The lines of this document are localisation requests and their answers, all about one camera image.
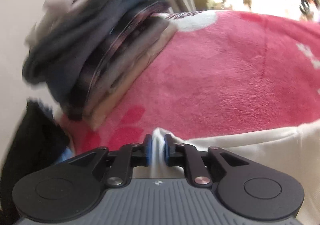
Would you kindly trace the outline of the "white sweatshirt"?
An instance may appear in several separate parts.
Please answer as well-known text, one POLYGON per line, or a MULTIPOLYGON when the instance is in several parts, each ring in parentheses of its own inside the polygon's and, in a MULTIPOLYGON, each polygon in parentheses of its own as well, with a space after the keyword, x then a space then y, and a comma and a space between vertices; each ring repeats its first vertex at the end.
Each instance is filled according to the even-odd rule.
POLYGON ((195 146, 200 151, 221 147, 249 160, 274 168, 297 179, 305 192, 297 215, 302 224, 319 224, 319 121, 299 126, 230 135, 191 137, 172 133, 178 143, 195 146))

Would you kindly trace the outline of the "pink floral blanket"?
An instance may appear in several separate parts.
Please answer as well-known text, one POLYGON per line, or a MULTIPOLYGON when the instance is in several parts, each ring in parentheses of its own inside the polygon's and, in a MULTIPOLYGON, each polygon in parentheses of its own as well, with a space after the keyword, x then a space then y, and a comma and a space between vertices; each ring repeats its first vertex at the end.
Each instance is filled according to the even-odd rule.
POLYGON ((77 154, 157 127, 191 139, 319 118, 319 23, 236 11, 168 20, 179 29, 158 56, 143 56, 83 121, 63 118, 77 154))

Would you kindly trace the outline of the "stack of folded clothes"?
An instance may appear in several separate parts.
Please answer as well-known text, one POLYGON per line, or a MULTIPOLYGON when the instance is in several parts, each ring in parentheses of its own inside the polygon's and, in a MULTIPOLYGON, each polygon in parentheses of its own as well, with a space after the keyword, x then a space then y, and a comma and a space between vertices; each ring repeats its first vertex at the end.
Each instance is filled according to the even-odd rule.
POLYGON ((80 121, 167 27, 166 0, 46 0, 22 75, 80 121))

